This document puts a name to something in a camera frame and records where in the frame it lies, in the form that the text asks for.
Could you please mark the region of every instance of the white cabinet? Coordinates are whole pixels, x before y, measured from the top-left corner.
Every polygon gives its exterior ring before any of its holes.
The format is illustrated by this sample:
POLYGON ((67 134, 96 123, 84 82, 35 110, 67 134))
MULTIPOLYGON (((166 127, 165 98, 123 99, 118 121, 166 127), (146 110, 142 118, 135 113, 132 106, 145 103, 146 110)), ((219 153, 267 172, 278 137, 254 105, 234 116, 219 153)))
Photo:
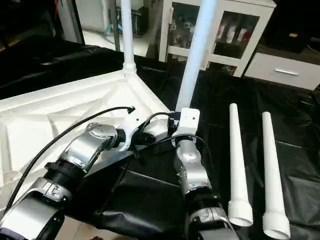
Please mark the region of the white cabinet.
MULTIPOLYGON (((200 4, 163 1, 159 61, 188 56, 200 4)), ((241 77, 275 7, 272 0, 218 0, 201 68, 223 68, 241 77)))

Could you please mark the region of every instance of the white molded base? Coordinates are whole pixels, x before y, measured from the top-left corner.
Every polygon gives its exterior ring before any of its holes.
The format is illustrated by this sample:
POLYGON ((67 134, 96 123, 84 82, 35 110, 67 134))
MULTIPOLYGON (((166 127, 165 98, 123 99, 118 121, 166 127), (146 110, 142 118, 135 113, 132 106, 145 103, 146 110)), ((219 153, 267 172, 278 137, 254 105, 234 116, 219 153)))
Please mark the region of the white molded base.
MULTIPOLYGON (((170 112, 136 73, 125 76, 123 70, 0 100, 0 215, 25 168, 49 141, 85 117, 119 106, 134 106, 150 115, 170 112)), ((126 110, 116 110, 89 122, 119 127, 127 115, 126 110)), ((74 129, 39 159, 18 197, 86 126, 74 129)), ((156 117, 147 131, 162 138, 167 133, 167 117, 156 117)), ((115 162, 130 154, 103 152, 90 173, 102 169, 105 161, 115 162)))

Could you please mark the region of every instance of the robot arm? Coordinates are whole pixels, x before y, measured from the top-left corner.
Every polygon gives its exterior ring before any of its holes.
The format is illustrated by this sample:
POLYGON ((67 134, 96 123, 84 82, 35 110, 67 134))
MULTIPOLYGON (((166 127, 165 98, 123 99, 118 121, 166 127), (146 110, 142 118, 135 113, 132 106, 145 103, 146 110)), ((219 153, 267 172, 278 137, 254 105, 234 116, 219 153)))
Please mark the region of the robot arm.
MULTIPOLYGON (((183 108, 177 134, 195 134, 199 110, 183 108)), ((222 208, 220 195, 213 190, 202 157, 192 137, 176 138, 174 168, 187 212, 188 239, 239 240, 222 208)))
POLYGON ((135 110, 119 129, 90 123, 56 162, 46 164, 47 173, 5 213, 0 221, 0 240, 54 240, 64 222, 66 204, 100 153, 112 148, 128 150, 146 118, 145 113, 135 110))

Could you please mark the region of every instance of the white pvc pipe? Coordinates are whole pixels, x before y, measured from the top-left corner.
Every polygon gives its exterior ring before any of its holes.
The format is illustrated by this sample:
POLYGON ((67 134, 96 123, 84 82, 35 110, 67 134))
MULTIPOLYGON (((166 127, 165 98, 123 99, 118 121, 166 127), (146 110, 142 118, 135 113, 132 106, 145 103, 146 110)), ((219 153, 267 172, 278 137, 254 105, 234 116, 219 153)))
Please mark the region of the white pvc pipe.
POLYGON ((282 193, 277 149, 269 112, 262 114, 265 213, 263 215, 263 231, 274 239, 290 238, 290 224, 286 216, 282 193))
POLYGON ((202 0, 190 52, 185 65, 178 101, 175 107, 177 112, 181 112, 182 108, 190 107, 199 70, 207 49, 208 37, 212 30, 217 1, 218 0, 202 0))
POLYGON ((121 21, 123 34, 124 63, 125 72, 135 72, 136 64, 134 60, 134 40, 132 33, 131 0, 121 0, 121 21))
POLYGON ((237 104, 232 103, 230 111, 230 189, 228 204, 229 221, 248 227, 254 223, 252 208, 248 200, 246 170, 242 150, 237 104))

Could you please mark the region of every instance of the black plastic sheet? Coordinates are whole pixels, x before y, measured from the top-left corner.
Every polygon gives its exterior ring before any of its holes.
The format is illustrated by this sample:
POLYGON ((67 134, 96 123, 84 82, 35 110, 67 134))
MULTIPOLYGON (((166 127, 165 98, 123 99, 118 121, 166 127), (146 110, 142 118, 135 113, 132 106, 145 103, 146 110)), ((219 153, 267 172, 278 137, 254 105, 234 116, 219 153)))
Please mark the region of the black plastic sheet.
MULTIPOLYGON (((136 57, 138 75, 171 110, 184 72, 181 64, 136 57)), ((0 53, 0 96, 63 84, 121 69, 123 54, 95 46, 33 38, 0 53)), ((265 211, 262 112, 272 116, 285 211, 292 240, 320 239, 320 99, 312 92, 200 72, 191 106, 200 110, 199 135, 212 185, 225 210, 230 199, 229 104, 237 103, 254 225, 236 227, 242 240, 269 239, 265 211)), ((149 147, 84 179, 68 214, 100 229, 138 239, 179 239, 184 207, 169 144, 149 147)))

